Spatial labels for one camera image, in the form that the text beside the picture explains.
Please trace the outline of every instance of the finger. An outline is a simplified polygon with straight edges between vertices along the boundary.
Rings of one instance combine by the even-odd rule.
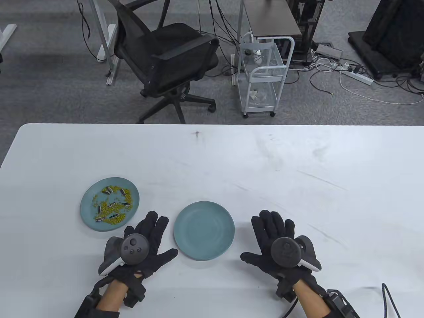
[[[262,265],[262,255],[245,252],[240,255],[240,259],[257,267],[261,267]]]
[[[127,237],[129,234],[135,233],[134,228],[130,225],[127,226],[124,230],[124,237]]]
[[[136,232],[140,233],[141,235],[144,235],[146,238],[149,238],[150,232],[155,226],[157,219],[158,219],[158,214],[154,211],[150,211],[146,215],[146,218],[140,223],[138,223],[137,227],[135,228]]]
[[[149,242],[151,254],[158,254],[159,245],[162,241],[162,235],[166,229],[166,226],[168,225],[168,222],[169,219],[167,217],[161,216],[156,222],[156,225],[153,228],[152,232],[150,233]]]
[[[284,227],[286,229],[286,236],[294,239],[294,222],[290,219],[287,219],[284,223]]]
[[[272,220],[271,213],[268,210],[262,210],[259,213],[259,216],[264,223],[264,228],[268,234],[268,237],[271,239],[277,238],[277,228],[275,227],[274,221]]]
[[[155,268],[155,272],[166,263],[172,261],[177,255],[178,255],[178,250],[175,248],[171,248],[170,250],[167,250],[166,252],[157,255],[156,256],[157,266]]]
[[[268,235],[264,229],[264,223],[258,216],[252,216],[253,232],[255,232],[256,241],[258,241],[259,248],[261,251],[265,249],[266,242],[268,241]]]
[[[279,237],[283,237],[286,235],[286,231],[284,228],[284,221],[281,218],[281,215],[278,212],[271,212],[272,219],[274,221],[275,227],[277,228],[277,234]]]

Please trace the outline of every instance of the hand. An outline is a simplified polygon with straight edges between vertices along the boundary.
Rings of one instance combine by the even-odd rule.
[[[167,217],[161,216],[158,219],[157,213],[150,211],[146,218],[137,224],[135,229],[132,226],[127,226],[124,231],[124,237],[133,233],[143,235],[149,241],[150,246],[149,254],[141,263],[118,266],[109,273],[109,276],[128,286],[128,294],[124,300],[124,304],[128,307],[133,307],[138,301],[143,300],[145,289],[141,282],[178,255],[178,250],[175,248],[158,255],[162,235],[168,222],[169,219]]]
[[[252,217],[253,231],[262,254],[242,253],[242,261],[259,267],[263,272],[279,280],[279,290],[277,294],[283,297],[289,292],[287,286],[292,290],[292,286],[300,279],[305,281],[310,288],[318,294],[325,295],[325,290],[319,286],[312,276],[312,271],[303,267],[295,266],[293,268],[283,268],[278,265],[271,256],[272,243],[280,237],[289,237],[294,239],[294,222],[287,219],[285,222],[277,212],[262,210],[259,217]]]

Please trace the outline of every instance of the floor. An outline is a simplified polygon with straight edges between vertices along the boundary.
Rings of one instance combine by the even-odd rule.
[[[88,40],[97,52],[100,39],[91,19],[87,0],[86,17],[92,27]],[[359,60],[347,42],[350,31],[365,30],[379,0],[335,0],[325,3],[315,33],[316,41],[331,41],[344,50],[343,56]],[[100,4],[106,18],[116,20],[107,0]],[[160,16],[162,1],[138,12],[154,27]],[[236,26],[239,0],[220,1],[227,19]],[[209,3],[200,1],[202,29],[212,32]],[[198,28],[198,2],[172,0],[165,23],[184,22]],[[0,162],[25,123],[135,123],[138,116],[156,103],[144,99],[142,84],[123,62],[114,86],[106,86],[107,66],[97,63],[87,51],[81,34],[81,16],[76,1],[3,0],[0,3],[0,27],[17,23],[18,28],[3,49],[4,63],[0,75]],[[226,54],[233,47],[222,44]],[[193,124],[284,124],[284,125],[423,125],[424,102],[415,105],[390,105],[355,96],[340,87],[338,73],[321,73],[314,83],[334,92],[315,90],[309,83],[312,73],[284,88],[281,108],[276,117],[267,113],[251,114],[243,119],[236,87],[228,77],[204,78],[192,82],[191,93],[215,98],[217,111],[210,114],[204,107],[187,105],[183,112]],[[287,81],[297,75],[290,72]],[[366,86],[345,77],[345,86],[371,98],[396,103],[413,103],[420,97],[399,88]],[[173,107],[167,107],[146,123],[178,123]]]

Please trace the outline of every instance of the wall outlet box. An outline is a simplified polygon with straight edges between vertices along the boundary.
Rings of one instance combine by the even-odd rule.
[[[340,60],[340,58],[342,57],[343,51],[338,50],[338,49],[334,49],[334,48],[329,47],[329,46],[319,44],[315,53],[324,55],[324,56],[329,57],[331,59]]]

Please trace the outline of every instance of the teal plate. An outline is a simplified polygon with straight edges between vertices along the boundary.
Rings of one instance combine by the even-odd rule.
[[[107,186],[112,189],[110,195],[102,192]],[[113,202],[116,202],[115,205],[108,207]],[[140,195],[131,181],[118,177],[107,178],[96,182],[85,192],[81,200],[80,214],[88,227],[98,232],[106,232],[130,221],[139,203]],[[98,214],[98,206],[102,208],[100,214]],[[104,217],[104,220],[96,221],[96,217]]]
[[[185,207],[174,224],[174,238],[187,256],[207,261],[222,254],[234,239],[234,221],[219,204],[200,201]]]

